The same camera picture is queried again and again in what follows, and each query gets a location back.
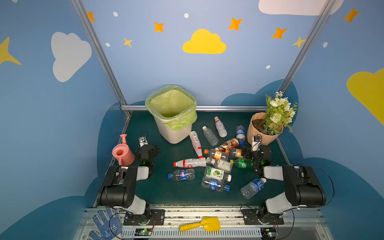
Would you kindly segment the small blue label bottle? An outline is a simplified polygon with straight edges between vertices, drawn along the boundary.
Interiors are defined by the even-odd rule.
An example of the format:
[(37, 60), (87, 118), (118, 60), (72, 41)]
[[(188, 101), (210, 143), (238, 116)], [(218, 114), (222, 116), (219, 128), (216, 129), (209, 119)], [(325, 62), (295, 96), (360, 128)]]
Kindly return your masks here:
[(236, 139), (240, 142), (244, 142), (246, 139), (246, 134), (244, 127), (242, 125), (236, 127)]

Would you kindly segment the blue label water bottle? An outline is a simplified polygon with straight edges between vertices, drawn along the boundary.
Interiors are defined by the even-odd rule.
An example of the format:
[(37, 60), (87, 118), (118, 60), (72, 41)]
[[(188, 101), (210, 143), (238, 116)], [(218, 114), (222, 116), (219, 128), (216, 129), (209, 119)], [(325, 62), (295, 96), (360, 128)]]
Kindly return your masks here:
[(267, 182), (267, 179), (265, 178), (254, 179), (251, 182), (249, 182), (247, 185), (241, 188), (241, 194), (245, 199), (249, 200), (254, 195), (256, 195), (257, 193), (259, 193), (264, 189), (266, 182)]

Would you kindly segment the pepsi bottle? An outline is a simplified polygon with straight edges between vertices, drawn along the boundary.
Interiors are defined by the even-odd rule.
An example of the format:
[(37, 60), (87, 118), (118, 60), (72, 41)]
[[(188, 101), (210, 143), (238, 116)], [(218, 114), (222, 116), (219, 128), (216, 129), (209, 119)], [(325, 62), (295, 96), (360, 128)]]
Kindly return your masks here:
[(203, 177), (201, 186), (205, 189), (213, 190), (216, 192), (229, 192), (230, 186), (226, 185), (223, 181), (212, 179), (209, 177)]
[(173, 173), (168, 174), (169, 180), (186, 181), (193, 180), (195, 178), (194, 169), (175, 170)]

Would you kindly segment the white bottle red cap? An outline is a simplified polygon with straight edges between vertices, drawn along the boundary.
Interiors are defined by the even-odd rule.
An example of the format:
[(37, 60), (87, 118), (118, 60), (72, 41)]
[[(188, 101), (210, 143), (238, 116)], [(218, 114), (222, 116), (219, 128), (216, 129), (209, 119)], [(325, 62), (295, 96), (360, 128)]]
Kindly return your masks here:
[(191, 131), (189, 133), (189, 136), (196, 154), (198, 155), (199, 158), (203, 158), (204, 156), (203, 156), (202, 146), (198, 138), (198, 134), (195, 131)]
[(206, 167), (207, 160), (206, 158), (198, 159), (185, 159), (173, 163), (175, 168), (196, 168), (196, 167)]
[(219, 136), (221, 138), (226, 137), (228, 133), (227, 133), (227, 130), (225, 129), (223, 122), (217, 116), (214, 117), (214, 120), (215, 120), (215, 125), (218, 130)]

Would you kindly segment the clear bottle white cap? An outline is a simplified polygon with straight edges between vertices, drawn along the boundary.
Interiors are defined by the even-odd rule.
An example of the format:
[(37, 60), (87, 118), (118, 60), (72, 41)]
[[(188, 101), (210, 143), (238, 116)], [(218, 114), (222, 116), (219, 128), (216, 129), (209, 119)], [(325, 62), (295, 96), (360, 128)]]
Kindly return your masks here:
[(216, 137), (216, 135), (213, 133), (213, 131), (207, 128), (206, 126), (203, 126), (202, 129), (203, 129), (203, 134), (208, 140), (208, 142), (210, 143), (210, 145), (213, 147), (217, 146), (219, 143), (219, 140)]

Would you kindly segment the pepsi bottle front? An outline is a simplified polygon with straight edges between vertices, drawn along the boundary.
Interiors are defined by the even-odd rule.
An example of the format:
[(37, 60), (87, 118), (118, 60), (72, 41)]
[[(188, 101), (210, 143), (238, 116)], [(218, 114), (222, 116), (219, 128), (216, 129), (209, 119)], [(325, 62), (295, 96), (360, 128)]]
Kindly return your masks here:
[(203, 177), (201, 186), (205, 189), (213, 190), (216, 192), (229, 192), (230, 186), (226, 185), (223, 181), (212, 179), (209, 177)]

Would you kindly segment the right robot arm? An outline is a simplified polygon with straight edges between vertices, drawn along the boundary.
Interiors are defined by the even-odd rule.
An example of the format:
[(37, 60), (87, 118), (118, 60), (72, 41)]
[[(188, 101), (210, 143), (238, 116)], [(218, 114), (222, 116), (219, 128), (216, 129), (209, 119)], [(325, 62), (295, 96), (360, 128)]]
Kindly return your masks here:
[(326, 192), (311, 166), (271, 166), (271, 149), (266, 145), (255, 145), (245, 149), (245, 157), (252, 160), (254, 172), (260, 178), (251, 181), (241, 191), (251, 198), (264, 189), (268, 180), (284, 183), (284, 191), (265, 200), (258, 209), (259, 217), (277, 217), (294, 208), (316, 208), (327, 204)]

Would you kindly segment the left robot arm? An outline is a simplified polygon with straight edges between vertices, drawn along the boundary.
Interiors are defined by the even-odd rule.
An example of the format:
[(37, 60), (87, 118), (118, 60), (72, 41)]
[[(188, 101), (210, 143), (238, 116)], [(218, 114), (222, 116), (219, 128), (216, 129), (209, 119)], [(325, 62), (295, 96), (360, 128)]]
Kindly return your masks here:
[(111, 166), (98, 192), (97, 205), (122, 209), (133, 216), (150, 217), (149, 204), (136, 196), (137, 181), (151, 178), (154, 160), (161, 153), (157, 144), (143, 145), (137, 152), (139, 166)]

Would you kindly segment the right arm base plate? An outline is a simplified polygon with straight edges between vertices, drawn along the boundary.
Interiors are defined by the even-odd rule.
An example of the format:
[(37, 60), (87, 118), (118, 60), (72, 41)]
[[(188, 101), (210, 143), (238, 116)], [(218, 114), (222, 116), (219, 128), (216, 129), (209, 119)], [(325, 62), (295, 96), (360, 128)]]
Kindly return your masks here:
[(270, 214), (268, 211), (242, 209), (245, 225), (284, 225), (282, 215)]

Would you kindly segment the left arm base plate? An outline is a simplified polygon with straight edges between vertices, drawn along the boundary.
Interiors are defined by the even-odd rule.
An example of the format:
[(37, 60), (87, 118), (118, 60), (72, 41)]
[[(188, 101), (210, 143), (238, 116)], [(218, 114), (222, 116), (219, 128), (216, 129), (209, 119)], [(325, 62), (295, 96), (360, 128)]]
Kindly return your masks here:
[(165, 221), (164, 209), (147, 209), (142, 215), (126, 213), (124, 226), (162, 226)]

